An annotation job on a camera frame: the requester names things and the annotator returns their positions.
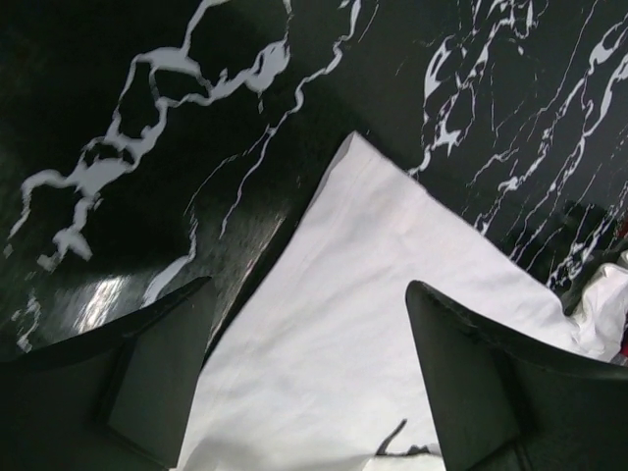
white sheet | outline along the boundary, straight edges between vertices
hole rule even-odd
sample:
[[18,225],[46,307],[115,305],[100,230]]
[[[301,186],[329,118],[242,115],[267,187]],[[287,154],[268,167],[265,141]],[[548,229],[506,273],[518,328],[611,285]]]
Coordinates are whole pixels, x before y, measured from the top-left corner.
[[179,469],[444,469],[433,456],[372,458],[402,419],[389,452],[437,443],[404,303],[412,280],[582,355],[605,357],[621,336],[566,319],[548,289],[352,134],[203,370]]

white cloth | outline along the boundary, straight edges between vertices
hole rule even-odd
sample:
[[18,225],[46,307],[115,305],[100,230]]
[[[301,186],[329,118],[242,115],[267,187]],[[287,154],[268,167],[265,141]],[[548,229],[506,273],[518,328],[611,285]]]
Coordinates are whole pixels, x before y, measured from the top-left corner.
[[403,419],[388,452],[437,443],[405,306],[412,280],[601,356],[548,289],[352,134],[203,370],[179,469],[444,469],[432,456],[373,458]]
[[601,265],[583,289],[572,314],[580,325],[576,341],[594,356],[610,361],[621,348],[628,312],[628,251],[617,264]]

black marble surface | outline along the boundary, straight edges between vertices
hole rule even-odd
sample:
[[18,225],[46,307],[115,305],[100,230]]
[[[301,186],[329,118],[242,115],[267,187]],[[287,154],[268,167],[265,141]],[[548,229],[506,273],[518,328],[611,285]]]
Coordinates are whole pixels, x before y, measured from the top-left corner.
[[220,333],[353,130],[558,293],[619,239],[626,2],[2,10],[2,358],[198,275]]

black object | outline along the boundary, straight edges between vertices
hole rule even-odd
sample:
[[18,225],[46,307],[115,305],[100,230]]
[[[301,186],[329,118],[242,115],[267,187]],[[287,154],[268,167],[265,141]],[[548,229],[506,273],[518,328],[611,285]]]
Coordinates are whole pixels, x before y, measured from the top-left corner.
[[449,471],[626,469],[628,371],[519,334],[435,289],[406,301]]
[[197,279],[99,329],[0,364],[0,469],[177,466],[215,291]]

white veining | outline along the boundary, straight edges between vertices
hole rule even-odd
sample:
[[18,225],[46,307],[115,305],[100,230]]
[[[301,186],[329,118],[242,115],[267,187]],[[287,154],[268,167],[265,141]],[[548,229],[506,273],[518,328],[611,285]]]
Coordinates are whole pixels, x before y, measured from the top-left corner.
[[375,17],[377,16],[377,12],[379,11],[380,11],[380,2],[378,0],[377,4],[375,5],[375,10],[373,10],[373,15],[371,15],[371,20],[369,20],[369,23],[362,31],[362,34],[360,34],[360,38],[357,40],[357,42],[362,42],[362,39],[364,39],[364,36],[366,36],[366,33],[369,32],[369,29],[371,28],[371,25],[373,24],[373,21],[375,20]]
[[41,318],[41,305],[37,298],[35,297],[35,292],[32,289],[28,294],[28,302],[26,303],[26,308],[24,310],[18,310],[13,313],[11,316],[11,320],[13,322],[21,321],[24,324],[28,325],[28,327],[21,326],[18,332],[18,347],[22,349],[22,351],[28,353],[32,350],[32,344],[28,337],[39,327],[39,322]]
[[[462,18],[464,15],[462,4],[458,2],[458,6]],[[520,199],[523,199],[533,191],[530,187],[531,182],[535,182],[537,187],[543,182],[543,192],[535,196],[532,204],[525,210],[522,209],[516,219],[515,224],[520,224],[521,227],[517,226],[519,236],[515,241],[514,250],[510,253],[514,261],[519,261],[530,244],[543,236],[548,223],[544,215],[559,213],[561,194],[580,168],[583,158],[591,153],[589,141],[601,132],[609,109],[613,103],[617,106],[615,93],[617,85],[628,78],[626,54],[628,16],[623,19],[613,18],[611,26],[601,30],[597,34],[597,40],[592,42],[592,38],[595,38],[592,33],[595,34],[594,31],[600,27],[599,23],[594,24],[592,20],[601,7],[600,0],[595,0],[593,5],[588,10],[583,10],[580,15],[581,27],[568,56],[562,80],[547,103],[537,107],[529,116],[522,116],[524,102],[519,103],[507,116],[498,116],[492,92],[496,65],[493,54],[499,44],[501,51],[508,50],[502,45],[510,42],[512,47],[509,50],[512,50],[513,54],[528,57],[526,39],[535,34],[548,7],[549,4],[545,0],[538,2],[475,0],[471,3],[469,11],[471,30],[462,30],[463,22],[460,20],[460,31],[442,39],[426,70],[422,129],[424,157],[420,165],[409,172],[410,175],[418,177],[420,172],[429,168],[435,158],[449,158],[476,126],[478,122],[476,112],[480,109],[486,110],[488,106],[493,136],[487,135],[486,140],[493,142],[494,152],[486,156],[486,163],[478,169],[466,190],[472,192],[478,182],[488,174],[488,170],[494,166],[501,166],[502,171],[507,172],[507,177],[497,183],[496,197],[490,207],[474,216],[476,229],[486,235],[496,216],[503,209],[503,203],[508,195],[519,192],[522,193]],[[476,52],[475,57],[470,57],[470,50],[479,52]],[[588,58],[588,67],[582,68],[582,63],[576,61],[576,58],[585,57]],[[491,101],[488,104],[486,93],[482,101],[479,98],[481,85],[484,91],[490,90]],[[547,88],[548,85],[538,83],[538,86]],[[444,89],[452,91],[443,93]],[[464,118],[460,119],[458,113],[457,121],[452,120],[452,113],[459,112],[460,107],[464,107]],[[514,137],[504,145],[501,129],[505,123],[515,119],[521,126],[518,127]],[[565,138],[556,140],[557,130],[564,126],[567,120],[569,126],[573,128],[573,134],[567,140]],[[578,125],[574,126],[572,123],[579,123],[581,127],[576,128]],[[625,136],[616,138],[621,139],[617,143],[619,149],[624,145]],[[475,152],[471,147],[465,147],[465,151]],[[592,154],[591,158],[600,160],[601,156]],[[583,196],[596,177],[597,172],[594,172],[589,185],[580,188]],[[485,182],[491,182],[494,178],[486,177]],[[595,249],[601,235],[610,228],[613,218],[621,215],[627,191],[628,188],[624,185],[616,204],[611,205],[603,221],[592,233],[584,235],[582,227],[580,228],[571,244],[569,254],[562,261],[556,261],[555,269],[548,279],[549,286],[555,286],[565,274],[569,279],[573,279],[580,273],[583,263]],[[528,228],[533,227],[533,224],[534,230],[529,232]],[[550,234],[549,238],[555,234],[557,231]],[[584,242],[576,241],[582,238],[585,239]]]
[[[66,176],[61,175],[54,169],[44,170],[30,176],[22,183],[23,208],[20,218],[15,222],[7,237],[7,245],[4,249],[5,256],[8,257],[11,255],[13,248],[10,242],[15,244],[16,235],[24,229],[30,217],[33,192],[39,187],[49,186],[53,188],[71,188],[79,195],[79,201],[75,206],[73,223],[58,231],[52,238],[52,242],[56,246],[54,253],[40,254],[37,258],[37,263],[45,271],[53,272],[69,252],[73,252],[84,260],[89,260],[92,256],[92,250],[88,240],[83,236],[82,230],[87,223],[89,215],[97,209],[101,202],[100,193],[102,189],[119,177],[129,174],[138,168],[143,158],[157,145],[160,136],[164,132],[168,124],[169,110],[178,108],[184,103],[193,103],[202,107],[211,106],[211,104],[217,100],[231,96],[236,90],[243,86],[258,95],[260,100],[259,107],[260,110],[262,110],[264,91],[273,83],[277,75],[286,70],[291,60],[288,37],[290,20],[292,18],[292,6],[289,0],[283,1],[288,12],[284,38],[279,41],[271,42],[264,47],[249,68],[243,69],[235,74],[230,74],[230,71],[223,70],[215,83],[210,82],[209,79],[203,76],[200,65],[189,57],[189,51],[195,29],[201,24],[203,17],[206,14],[210,14],[211,7],[224,3],[223,0],[203,0],[199,4],[187,24],[181,47],[159,47],[146,53],[137,54],[131,60],[129,72],[119,95],[109,128],[104,135],[93,138],[85,145],[75,168]],[[228,220],[241,201],[244,185],[250,176],[262,165],[272,138],[291,115],[301,110],[305,100],[305,84],[330,74],[340,63],[343,55],[340,46],[351,39],[355,34],[357,19],[361,10],[361,0],[342,0],[339,8],[344,9],[349,6],[349,32],[341,36],[333,44],[332,49],[334,57],[331,62],[304,78],[296,86],[294,91],[295,105],[288,109],[277,123],[267,125],[265,132],[253,142],[247,150],[241,154],[224,159],[194,192],[185,210],[185,213],[190,215],[189,252],[171,263],[152,280],[143,296],[142,305],[145,306],[154,302],[163,288],[185,265],[195,258],[198,221],[194,217],[193,203],[199,191],[202,187],[207,185],[211,178],[222,167],[233,162],[234,159],[241,155],[256,152],[258,153],[258,158],[243,176],[236,192],[235,202],[223,219],[221,237],[224,235]],[[148,77],[141,77],[137,73],[139,65],[148,66]],[[203,91],[201,93],[191,92],[181,99],[166,96],[159,90],[159,84],[156,79],[156,74],[159,71],[171,71],[192,77]],[[140,136],[128,136],[125,135],[121,129],[123,120],[121,106],[136,80],[148,81],[153,95],[154,107],[159,118],[156,124],[145,126]],[[109,150],[113,149],[117,152],[117,157],[112,158],[110,156],[100,155],[99,149],[103,147]]]

